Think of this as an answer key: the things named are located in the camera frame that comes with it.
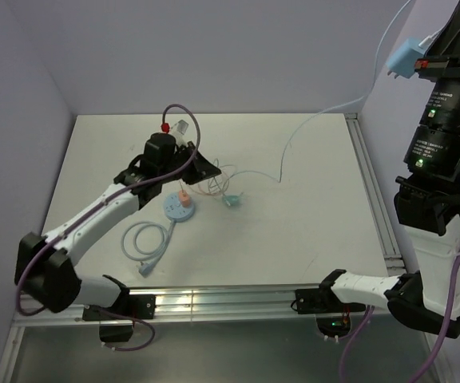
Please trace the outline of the orange pink charger plug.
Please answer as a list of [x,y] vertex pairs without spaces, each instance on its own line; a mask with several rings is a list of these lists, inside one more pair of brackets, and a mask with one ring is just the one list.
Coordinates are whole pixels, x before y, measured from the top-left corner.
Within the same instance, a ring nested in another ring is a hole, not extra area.
[[182,207],[187,208],[192,204],[191,196],[186,191],[179,191],[178,199]]

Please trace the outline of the teal charger plug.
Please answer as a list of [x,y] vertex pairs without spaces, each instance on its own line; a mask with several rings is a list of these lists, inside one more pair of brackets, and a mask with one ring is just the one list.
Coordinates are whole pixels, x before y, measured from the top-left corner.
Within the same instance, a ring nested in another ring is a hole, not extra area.
[[227,207],[239,207],[241,205],[242,194],[223,195],[222,200]]

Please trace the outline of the round blue power strip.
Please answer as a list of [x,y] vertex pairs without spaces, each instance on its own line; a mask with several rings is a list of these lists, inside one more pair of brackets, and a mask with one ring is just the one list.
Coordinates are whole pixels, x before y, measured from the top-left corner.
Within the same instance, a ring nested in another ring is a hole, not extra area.
[[182,207],[178,199],[178,192],[174,192],[165,198],[165,201],[163,202],[163,210],[168,219],[175,223],[182,223],[194,216],[195,204],[192,201],[192,204],[189,207]]

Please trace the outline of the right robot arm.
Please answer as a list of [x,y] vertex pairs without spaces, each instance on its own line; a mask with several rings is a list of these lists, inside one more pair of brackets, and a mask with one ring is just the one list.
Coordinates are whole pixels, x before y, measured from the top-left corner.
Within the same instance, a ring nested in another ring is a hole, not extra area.
[[414,63],[434,83],[398,177],[395,211],[412,242],[418,270],[398,277],[332,271],[320,284],[330,311],[346,305],[388,310],[404,326],[448,338],[460,335],[460,2]]

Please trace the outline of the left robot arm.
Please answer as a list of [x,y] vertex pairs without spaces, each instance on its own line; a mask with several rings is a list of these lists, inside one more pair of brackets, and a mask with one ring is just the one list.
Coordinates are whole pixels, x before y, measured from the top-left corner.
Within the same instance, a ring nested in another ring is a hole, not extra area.
[[43,309],[59,313],[73,304],[94,306],[111,318],[130,308],[129,288],[109,276],[82,278],[75,270],[83,255],[120,221],[157,197],[164,184],[198,184],[221,174],[193,142],[179,144],[168,133],[154,133],[144,151],[119,172],[107,189],[67,223],[18,244],[14,283]]

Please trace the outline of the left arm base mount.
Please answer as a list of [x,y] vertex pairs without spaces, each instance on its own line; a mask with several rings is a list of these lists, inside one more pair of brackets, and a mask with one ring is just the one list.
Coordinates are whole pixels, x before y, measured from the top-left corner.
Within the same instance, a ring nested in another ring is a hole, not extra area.
[[[83,322],[99,322],[99,339],[104,346],[130,352],[143,349],[155,340],[155,328],[148,323],[154,318],[155,309],[154,294],[131,294],[110,308],[87,306],[83,309],[81,319]],[[149,330],[149,338],[142,345],[123,346],[131,340],[137,325]]]

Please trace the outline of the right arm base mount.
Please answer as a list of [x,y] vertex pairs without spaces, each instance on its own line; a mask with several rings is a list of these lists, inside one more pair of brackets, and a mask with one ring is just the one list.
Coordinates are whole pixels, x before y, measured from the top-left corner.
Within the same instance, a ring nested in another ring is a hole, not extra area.
[[314,314],[316,328],[324,341],[338,342],[351,332],[351,308],[321,293],[319,288],[298,289],[290,308],[297,314]]

